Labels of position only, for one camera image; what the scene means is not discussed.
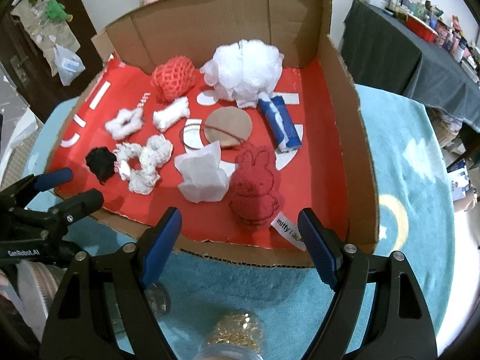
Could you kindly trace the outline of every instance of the brown door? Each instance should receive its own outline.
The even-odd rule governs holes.
[[[102,61],[90,40],[96,31],[82,1],[57,1],[65,5],[67,13],[73,15],[73,21],[69,23],[69,26],[80,43],[80,50],[76,54],[85,65],[85,71],[70,86],[64,87],[58,74],[55,77],[51,76],[50,66],[42,51],[30,39],[20,22],[17,22],[9,12],[0,22],[0,60],[12,80],[15,81],[18,92],[27,100],[32,111],[43,122],[47,120],[57,104],[80,95],[102,69]],[[15,56],[28,78],[28,83],[25,85],[15,73],[11,63]]]

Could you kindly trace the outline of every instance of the transparent jar with gold contents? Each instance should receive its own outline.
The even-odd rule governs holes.
[[[215,325],[194,360],[263,360],[265,329],[250,312],[226,315]]]

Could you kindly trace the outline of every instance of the cardboard box wall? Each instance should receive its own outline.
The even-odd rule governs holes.
[[[104,60],[116,52],[123,62],[147,74],[177,55],[188,56],[200,68],[219,45],[240,39],[260,39],[275,45],[285,55],[284,67],[304,68],[317,58],[325,74],[341,140],[348,188],[347,241],[372,252],[378,242],[379,216],[373,164],[359,98],[328,36],[331,7],[332,0],[161,0],[114,21],[92,42]],[[72,117],[92,87],[93,83],[81,96]],[[66,120],[63,131],[70,120]],[[93,216],[134,238],[148,228],[106,210]],[[309,255],[300,250],[195,242],[182,235],[176,247],[233,263],[311,265]]]

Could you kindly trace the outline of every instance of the bunny ear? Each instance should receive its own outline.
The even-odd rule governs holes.
[[[255,158],[255,165],[258,167],[266,167],[270,164],[271,153],[268,150],[262,150],[257,154]]]
[[[251,151],[246,150],[238,157],[238,166],[240,168],[248,168],[254,164],[254,157]]]

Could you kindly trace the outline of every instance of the blue wrapper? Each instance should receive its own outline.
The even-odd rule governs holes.
[[[267,119],[268,125],[273,132],[273,136],[275,138],[277,146],[282,143],[284,139],[284,133],[282,132],[281,127],[275,119],[274,109],[277,109],[280,113],[280,116],[282,117],[283,128],[286,133],[287,142],[286,149],[282,150],[280,148],[280,150],[282,150],[283,152],[289,152],[302,147],[302,141],[297,134],[297,130],[295,130],[295,125],[292,122],[292,118],[290,117],[290,114],[287,110],[287,107],[285,106],[285,102],[282,96],[274,97],[273,99],[271,99],[271,103],[264,101],[262,100],[262,98],[260,98],[258,100],[258,105]]]

